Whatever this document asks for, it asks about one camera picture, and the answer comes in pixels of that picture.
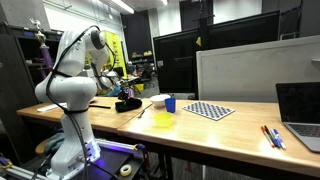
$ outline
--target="chair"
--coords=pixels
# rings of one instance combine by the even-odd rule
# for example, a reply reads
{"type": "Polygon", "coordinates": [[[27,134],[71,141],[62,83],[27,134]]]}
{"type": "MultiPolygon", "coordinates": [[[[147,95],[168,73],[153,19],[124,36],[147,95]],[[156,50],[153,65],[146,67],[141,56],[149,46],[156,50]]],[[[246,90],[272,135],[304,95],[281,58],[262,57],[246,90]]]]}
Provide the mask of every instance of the chair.
{"type": "Polygon", "coordinates": [[[147,85],[152,85],[152,87],[154,87],[154,84],[151,82],[152,80],[152,69],[145,69],[142,72],[142,75],[140,77],[140,81],[144,84],[145,87],[147,87],[147,85]]]}

